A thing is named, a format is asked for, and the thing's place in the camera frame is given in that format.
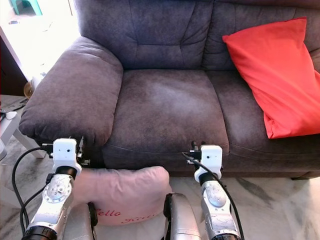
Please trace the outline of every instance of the green object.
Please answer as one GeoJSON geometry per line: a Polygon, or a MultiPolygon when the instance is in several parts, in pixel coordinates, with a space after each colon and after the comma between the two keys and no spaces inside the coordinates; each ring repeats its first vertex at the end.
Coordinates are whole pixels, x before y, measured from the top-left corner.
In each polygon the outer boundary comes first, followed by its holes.
{"type": "MultiPolygon", "coordinates": [[[[16,1],[17,0],[11,0],[11,3],[14,8],[15,14],[19,15],[19,10],[18,10],[16,1]]],[[[28,1],[30,3],[35,15],[37,16],[42,15],[42,12],[37,0],[24,0],[24,1],[28,1]]]]}

